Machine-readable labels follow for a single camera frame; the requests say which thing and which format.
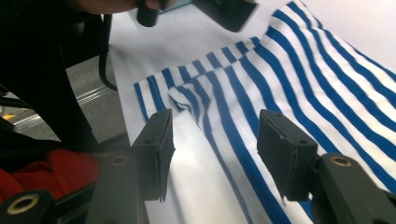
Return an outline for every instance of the blue stripe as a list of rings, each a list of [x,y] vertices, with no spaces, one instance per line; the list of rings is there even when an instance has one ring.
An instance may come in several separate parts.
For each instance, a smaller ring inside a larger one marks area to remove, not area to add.
[[[136,91],[137,100],[140,104],[140,109],[142,110],[143,118],[145,121],[149,120],[148,112],[146,110],[145,101],[143,100],[142,90],[140,89],[139,83],[134,84],[134,90]]]
[[[335,49],[349,62],[349,64],[353,67],[353,69],[363,75],[367,80],[370,82],[371,85],[373,85],[373,88],[380,94],[382,94],[385,98],[389,99],[389,102],[393,107],[396,107],[396,95],[395,93],[388,89],[386,86],[384,86],[378,78],[375,77],[375,75],[370,72],[367,68],[362,66],[361,64],[357,63],[356,60],[353,58],[352,55],[350,55],[338,42],[337,40],[334,39],[332,34],[330,34],[328,31],[325,31],[326,36],[332,43]]]
[[[191,80],[190,73],[187,71],[186,66],[178,67],[178,71],[181,75],[181,78],[183,78],[183,82],[188,82]]]
[[[172,98],[172,97],[169,97],[169,98],[170,98],[170,100],[174,103],[174,105],[175,105],[177,111],[180,112],[180,111],[182,111],[183,109],[187,109],[188,111],[191,111],[191,107],[190,107],[189,105],[182,104],[182,103],[176,101],[176,100],[175,100],[174,98]]]
[[[253,107],[253,103],[251,103],[250,98],[248,97],[245,88],[242,86],[241,82],[236,76],[236,73],[234,72],[233,68],[227,67],[225,68],[225,72],[227,73],[228,78],[230,79],[233,91],[235,92],[235,96],[238,100],[238,103],[240,104],[244,115],[245,119],[247,120],[250,130],[254,133],[254,135],[258,136],[258,130],[259,130],[259,111],[255,111]],[[308,200],[307,202],[300,202],[301,207],[305,210],[305,212],[308,214],[308,216],[312,219],[312,214],[311,214],[311,208],[310,208],[310,203],[311,200]]]
[[[204,69],[199,60],[195,60],[194,62],[192,62],[192,65],[194,65],[194,67],[197,69],[199,75],[206,73],[206,70]]]
[[[393,79],[393,81],[396,81],[396,74],[392,73],[391,71],[389,71],[386,67],[382,66],[381,64],[375,62],[373,59],[367,57],[366,55],[364,55],[363,53],[361,53],[360,51],[358,51],[357,49],[354,49],[356,51],[356,53],[358,53],[361,57],[363,57],[365,60],[367,60],[369,63],[374,64],[375,66],[377,66],[378,68],[380,68],[381,70],[383,70],[386,74],[388,74],[388,76],[390,78]]]
[[[171,89],[172,87],[175,86],[175,82],[173,80],[171,71],[169,68],[165,68],[162,70],[163,77],[165,78],[166,86],[168,87],[168,90]]]
[[[193,79],[191,81],[191,84],[194,86],[196,93],[201,97],[205,111],[208,111],[208,108],[210,105],[210,98],[207,96],[205,90],[203,89],[201,84],[198,82],[197,78]],[[248,213],[248,207],[245,202],[245,199],[243,198],[242,193],[240,192],[239,188],[236,186],[236,183],[233,180],[233,176],[231,175],[230,170],[228,169],[223,158],[221,157],[221,154],[219,153],[219,148],[218,148],[215,138],[212,134],[210,120],[209,120],[208,114],[206,112],[204,113],[204,127],[203,128],[204,128],[205,136],[206,136],[207,140],[209,141],[210,145],[213,147],[213,151],[215,152],[216,157],[219,160],[221,168],[224,171],[224,174],[226,174],[227,179],[230,182],[231,187],[233,188],[233,193],[235,194],[235,197],[238,200],[239,205],[241,206],[242,212],[244,213],[245,218],[247,219],[247,223],[253,223],[253,221],[251,220],[251,217]]]
[[[311,21],[295,5],[294,2],[292,4],[290,4],[290,8],[295,13],[297,13],[302,18],[302,20],[306,23],[307,29],[311,32],[311,34],[313,34],[315,40],[318,43],[318,49],[319,49],[319,52],[322,55],[324,61],[334,71],[334,73],[337,75],[339,80],[342,81],[346,86],[348,86],[349,90],[362,102],[364,107],[366,107],[366,109],[371,114],[373,114],[373,116],[375,116],[378,119],[379,122],[381,122],[385,126],[388,126],[390,129],[392,129],[394,132],[396,132],[396,123],[393,122],[393,120],[391,120],[387,115],[385,115],[375,105],[375,102],[367,96],[366,92],[364,92],[364,90],[362,90],[361,87],[350,76],[348,76],[346,73],[344,73],[344,71],[341,69],[340,65],[338,65],[337,62],[329,55],[329,53],[326,51],[326,49],[324,48],[324,46],[321,42],[320,36],[318,35],[318,31],[312,29]],[[289,23],[289,25],[292,28],[298,27],[298,25],[295,22]],[[337,50],[342,49],[342,48],[340,48],[339,43],[336,40],[334,40],[333,38],[329,39],[329,40],[332,42],[333,46]],[[393,92],[391,92],[389,89],[385,88],[382,84],[380,84],[379,81],[376,79],[376,77],[370,71],[368,71],[365,67],[356,63],[355,59],[351,55],[349,55],[345,51],[344,51],[344,55],[343,54],[341,54],[341,55],[345,58],[345,60],[347,60],[350,63],[350,65],[355,69],[355,71],[357,73],[359,73],[363,77],[366,77],[370,82],[373,81],[373,82],[371,82],[371,84],[373,85],[373,87],[376,90],[380,89],[381,90],[380,93],[385,93],[384,96],[388,99],[395,99],[395,97],[396,97],[395,94]]]
[[[209,60],[209,62],[212,64],[214,68],[221,68],[222,65],[219,62],[219,59],[216,57],[215,53],[210,52],[206,55],[206,58]]]
[[[233,56],[229,48],[221,49],[221,51],[230,63],[236,62],[236,58]]]
[[[224,132],[226,132],[227,137],[233,146],[233,151],[241,163],[242,168],[244,169],[245,174],[247,175],[251,186],[262,203],[262,206],[265,209],[268,217],[271,218],[271,221],[275,223],[290,223],[285,212],[276,201],[274,195],[268,189],[262,174],[257,168],[254,160],[251,158],[248,149],[239,135],[238,130],[233,123],[233,117],[230,114],[230,109],[227,105],[224,93],[217,77],[214,75],[208,75],[207,78],[213,85],[213,91],[215,93],[214,96],[218,105],[219,114],[221,115],[220,119],[221,124],[224,127]]]
[[[248,60],[247,57],[242,58],[240,63],[259,89],[265,107],[269,110],[281,113],[280,108],[275,103],[270,86],[268,85],[268,82],[265,80],[265,78],[261,78],[262,74],[260,71]]]
[[[372,171],[377,175],[377,177],[384,183],[389,190],[396,190],[396,181],[385,172],[385,170],[370,157],[369,154],[359,145],[359,143],[353,138],[353,136],[349,133],[347,128],[342,124],[342,122],[333,115],[325,106],[323,106],[319,100],[316,98],[315,94],[310,87],[309,81],[306,78],[306,74],[304,73],[303,66],[300,63],[299,57],[292,47],[289,40],[283,36],[279,31],[274,28],[270,28],[267,32],[267,35],[274,39],[284,50],[289,54],[290,60],[295,68],[295,71],[300,71],[297,73],[300,81],[302,82],[304,93],[306,98],[311,103],[311,105],[325,118],[329,121],[337,131],[345,137],[345,139],[358,151],[361,157],[367,162]],[[268,49],[263,49],[263,52],[259,53],[261,57],[265,57],[267,54],[271,53]],[[305,54],[308,57],[308,60],[311,64],[311,69],[316,76],[320,76],[320,70],[317,65],[314,63],[313,57],[310,55],[311,52],[308,49],[305,49]],[[329,150],[325,145],[321,143],[319,139],[317,141],[326,149]]]
[[[189,99],[191,105],[193,105],[191,112],[193,112],[196,121],[198,121],[198,118],[200,117],[200,108],[199,108],[198,100],[195,97],[195,95],[191,92],[190,89],[187,89],[184,86],[178,87],[177,90],[183,95],[185,95],[187,99]]]
[[[312,66],[312,69],[314,71],[314,74],[316,78],[318,79],[319,85],[325,90],[329,97],[331,97],[332,101],[334,104],[337,106],[337,108],[348,118],[351,123],[369,140],[371,140],[373,143],[378,145],[384,153],[386,153],[390,158],[393,160],[396,160],[396,147],[385,137],[382,135],[374,132],[373,130],[370,129],[370,127],[358,116],[355,114],[355,112],[352,110],[352,108],[343,100],[343,98],[334,90],[334,88],[330,85],[328,80],[321,74],[320,69],[317,67],[315,64],[315,59],[312,54],[311,49],[309,48],[309,44],[304,36],[304,34],[299,30],[298,25],[291,19],[289,18],[286,14],[284,14],[281,11],[278,11],[274,14],[275,17],[279,18],[280,20],[284,21],[286,24],[290,26],[295,31],[295,34],[298,36],[300,42],[303,45],[304,51],[306,53],[306,56]],[[320,39],[317,38],[319,48],[321,48],[323,45],[320,42]],[[329,57],[326,57],[325,55],[327,54],[324,49],[321,49],[322,55],[324,58],[327,58],[329,61]],[[337,69],[334,68],[335,64],[329,64],[332,70],[334,71],[335,74],[337,72],[339,73]],[[394,126],[393,121],[388,121],[390,126]]]
[[[297,96],[295,95],[291,84],[282,68],[282,64],[279,62],[278,58],[275,57],[274,54],[272,54],[271,51],[264,49],[264,48],[255,48],[256,53],[259,54],[260,57],[262,57],[273,69],[273,71],[276,73],[279,82],[282,85],[282,89],[286,93],[287,100],[289,102],[289,105],[291,106],[293,110],[294,116],[297,118],[297,120],[305,126],[305,128],[308,130],[309,133],[314,136],[318,142],[320,142],[321,145],[327,146],[328,151],[330,152],[338,152],[338,149],[334,146],[334,144],[329,140],[329,138],[326,136],[326,134],[318,127],[317,124],[315,124],[311,119],[309,119],[302,109],[300,108],[298,101],[297,101]],[[264,79],[263,75],[260,73],[256,74],[255,76],[259,77],[260,79]],[[311,211],[308,206],[301,204],[302,208],[305,210],[305,212],[308,214],[310,218],[312,218]]]
[[[160,89],[158,88],[157,80],[154,76],[148,77],[148,86],[151,92],[152,100],[154,101],[155,109],[157,111],[161,111],[165,109],[165,105],[163,104],[163,98],[160,95]]]
[[[244,42],[239,41],[235,45],[236,45],[236,48],[239,50],[239,52],[241,52],[242,55],[244,55],[248,52],[248,48],[245,46]]]

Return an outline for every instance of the fabric fold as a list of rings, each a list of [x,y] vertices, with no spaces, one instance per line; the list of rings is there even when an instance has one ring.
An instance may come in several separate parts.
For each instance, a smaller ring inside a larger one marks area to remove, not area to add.
[[[155,106],[149,104],[161,100],[164,107],[191,113],[247,222],[265,222],[262,214],[274,223],[312,221],[310,201],[282,202],[257,154],[261,109],[291,119],[318,142],[319,155],[351,157],[381,189],[396,192],[396,75],[324,29],[300,1],[278,9],[265,35],[254,39],[254,48],[228,65],[218,67],[222,50],[203,59],[214,64],[211,71],[191,76],[185,70],[190,79],[159,84],[160,94],[141,88],[142,111],[151,113]],[[174,69],[167,71],[174,77]]]

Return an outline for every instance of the white fabric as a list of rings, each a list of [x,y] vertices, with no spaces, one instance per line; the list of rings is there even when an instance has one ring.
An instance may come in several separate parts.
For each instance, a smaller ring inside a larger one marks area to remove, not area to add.
[[[244,223],[244,215],[212,146],[187,111],[174,118],[174,136],[177,150],[170,178],[185,221]]]
[[[395,80],[295,1],[274,14],[263,38],[165,69],[134,86],[146,118],[166,107],[191,112],[247,223],[267,221],[263,214],[275,223],[307,223],[309,202],[284,206],[257,155],[260,109],[283,113],[318,141],[319,154],[352,157],[380,188],[394,192]]]

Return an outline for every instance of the red fabric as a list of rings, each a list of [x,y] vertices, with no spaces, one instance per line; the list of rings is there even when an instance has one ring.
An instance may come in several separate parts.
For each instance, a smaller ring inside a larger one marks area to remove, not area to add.
[[[29,189],[47,189],[55,200],[98,178],[99,165],[89,153],[53,150],[44,161],[11,174],[0,169],[0,203]]]

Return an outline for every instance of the black cable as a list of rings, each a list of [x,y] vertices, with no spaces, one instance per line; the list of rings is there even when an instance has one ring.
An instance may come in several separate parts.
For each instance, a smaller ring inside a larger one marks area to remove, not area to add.
[[[108,53],[108,40],[110,39],[112,15],[106,14],[103,18],[104,24],[104,36],[103,36],[103,46],[99,53],[99,78],[113,91],[117,91],[117,86],[111,83],[106,76],[106,64],[107,64],[107,53]]]

